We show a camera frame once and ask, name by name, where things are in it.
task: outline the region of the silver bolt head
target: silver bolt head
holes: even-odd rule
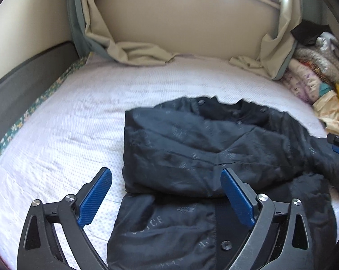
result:
[[[301,200],[300,199],[293,199],[293,204],[300,206],[301,205]]]
[[[32,201],[32,206],[36,207],[36,206],[38,206],[40,203],[41,203],[41,201],[38,200],[38,199],[33,200],[33,201]]]
[[[265,202],[268,200],[268,196],[265,194],[258,194],[258,199]]]
[[[67,195],[66,197],[64,197],[64,199],[65,199],[67,202],[72,202],[72,201],[75,199],[75,195],[69,194],[69,195]]]
[[[221,243],[221,248],[224,249],[225,251],[228,251],[232,249],[232,243],[230,241],[223,241]]]

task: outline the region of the black snap button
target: black snap button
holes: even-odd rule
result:
[[[232,249],[232,243],[230,241],[223,241],[221,243],[221,248],[225,251]]]

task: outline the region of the pile of clothes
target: pile of clothes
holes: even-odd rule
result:
[[[339,135],[339,41],[323,32],[313,46],[298,45],[281,82],[312,105],[328,133]]]

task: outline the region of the white textured sheet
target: white textured sheet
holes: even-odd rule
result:
[[[280,83],[217,59],[176,57],[166,66],[130,67],[91,58],[45,101],[0,158],[0,255],[16,268],[18,244],[33,199],[44,203],[76,193],[105,166],[113,184],[85,231],[102,259],[120,202],[125,110],[154,106],[181,96],[215,96],[223,103],[241,98],[288,111],[311,134],[325,137],[310,106]],[[333,192],[339,235],[339,196]],[[63,232],[60,243],[70,266],[78,266]]]

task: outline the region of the black jacket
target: black jacket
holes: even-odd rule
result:
[[[302,201],[316,269],[335,246],[329,183],[339,191],[339,155],[286,112],[215,97],[136,108],[126,112],[123,160],[112,269],[223,269],[248,234],[224,197],[224,167],[273,201]],[[224,240],[233,251],[220,250]]]

